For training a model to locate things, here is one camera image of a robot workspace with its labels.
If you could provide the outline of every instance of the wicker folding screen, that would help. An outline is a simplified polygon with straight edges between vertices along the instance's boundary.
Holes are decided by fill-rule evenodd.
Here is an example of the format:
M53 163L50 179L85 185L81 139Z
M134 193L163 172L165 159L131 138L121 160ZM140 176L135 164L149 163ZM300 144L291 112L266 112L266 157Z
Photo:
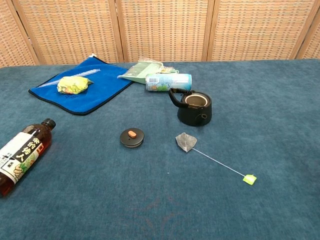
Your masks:
M10 0L0 0L0 29L0 67L38 63Z
M320 59L320 8L297 55L298 59Z
M294 59L319 0L215 0L209 61Z
M208 0L116 0L124 60L206 60L209 2L213 6Z
M13 0L41 64L122 62L114 0Z

